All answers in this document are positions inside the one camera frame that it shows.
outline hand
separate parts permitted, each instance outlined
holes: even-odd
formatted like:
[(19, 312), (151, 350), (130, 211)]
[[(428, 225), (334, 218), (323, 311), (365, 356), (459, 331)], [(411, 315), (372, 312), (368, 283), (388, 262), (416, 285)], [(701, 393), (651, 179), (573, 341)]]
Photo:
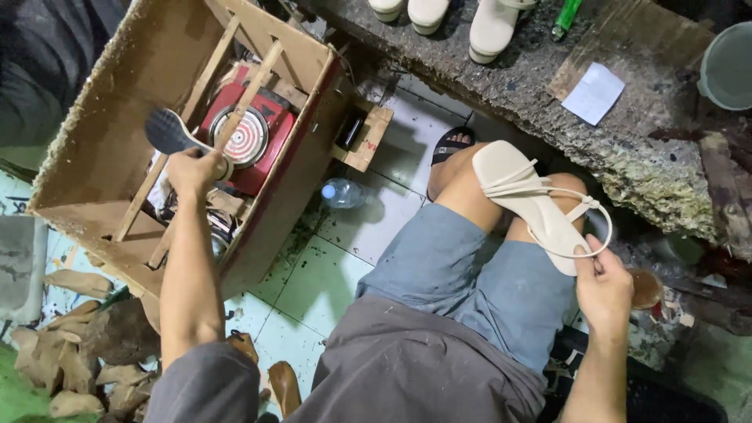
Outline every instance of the hand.
[[(593, 251), (601, 242), (592, 235), (586, 237)], [(582, 246), (575, 254), (586, 254)], [(606, 249), (595, 259), (575, 259), (577, 269), (577, 300), (590, 328), (590, 335), (613, 340), (626, 340), (629, 311), (632, 308), (632, 275), (624, 269), (619, 257)]]
[(171, 154), (167, 162), (168, 179), (180, 198), (205, 197), (214, 182), (217, 167), (223, 165), (224, 159), (219, 151), (211, 151), (198, 159), (199, 151), (197, 147), (191, 147)]

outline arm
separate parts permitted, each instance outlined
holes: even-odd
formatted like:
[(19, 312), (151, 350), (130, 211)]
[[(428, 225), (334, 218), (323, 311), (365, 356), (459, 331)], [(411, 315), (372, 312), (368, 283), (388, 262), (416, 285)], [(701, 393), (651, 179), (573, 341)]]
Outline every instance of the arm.
[(178, 206), (159, 296), (164, 369), (192, 347), (224, 339), (225, 334), (219, 273), (206, 220), (212, 169), (222, 157), (212, 152), (195, 159), (197, 152), (189, 149), (172, 154), (167, 164)]
[[(592, 235), (593, 250), (601, 243)], [(578, 246), (576, 254), (585, 250)], [(575, 259), (577, 298), (590, 329), (590, 340), (569, 393), (563, 423), (626, 421), (626, 347), (632, 276), (609, 250), (595, 260)]]

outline plastic water bottle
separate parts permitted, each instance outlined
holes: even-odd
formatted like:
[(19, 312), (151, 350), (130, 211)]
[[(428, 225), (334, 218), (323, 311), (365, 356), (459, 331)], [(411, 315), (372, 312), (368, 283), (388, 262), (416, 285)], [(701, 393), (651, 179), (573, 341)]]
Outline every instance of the plastic water bottle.
[(354, 208), (368, 202), (371, 189), (348, 179), (332, 178), (321, 188), (321, 196), (329, 207)]

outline leg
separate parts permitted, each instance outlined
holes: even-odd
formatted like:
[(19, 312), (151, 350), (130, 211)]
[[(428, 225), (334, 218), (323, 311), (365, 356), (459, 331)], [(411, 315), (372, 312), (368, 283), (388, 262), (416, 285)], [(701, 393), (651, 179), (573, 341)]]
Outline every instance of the leg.
[[(573, 175), (550, 178), (553, 186), (586, 193), (583, 182)], [(567, 193), (554, 192), (551, 197), (565, 214), (580, 203)], [(582, 232), (584, 219), (574, 225)], [(574, 299), (574, 286), (575, 278), (556, 269), (528, 234), (527, 224), (515, 217), (504, 244), (481, 270), (477, 290), (451, 317), (541, 372)]]
[(432, 167), (428, 194), (435, 203), (400, 230), (358, 283), (356, 297), (379, 295), (446, 315), (472, 293), (475, 254), (502, 215), (483, 195), (472, 169), (472, 155), (482, 146), (464, 148)]

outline cardboard box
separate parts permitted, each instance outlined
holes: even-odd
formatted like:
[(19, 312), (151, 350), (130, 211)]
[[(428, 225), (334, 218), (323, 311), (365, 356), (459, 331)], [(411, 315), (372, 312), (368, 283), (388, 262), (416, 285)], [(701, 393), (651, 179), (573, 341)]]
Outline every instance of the cardboard box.
[[(165, 228), (140, 211), (125, 239), (112, 241), (153, 153), (144, 120), (158, 107), (180, 113), (222, 37), (229, 10), (241, 18), (236, 38), (258, 56), (274, 40), (282, 43), (273, 69), (288, 89), (308, 98), (221, 263), (225, 298), (262, 280), (332, 158), (347, 105), (342, 87), (352, 85), (332, 49), (245, 0), (136, 2), (52, 143), (29, 211), (101, 258), (144, 304), (157, 303), (159, 296), (164, 266), (154, 270), (146, 263)], [(377, 132), (383, 133), (391, 114), (371, 106), (369, 119), (379, 124), (360, 138), (378, 144)]]

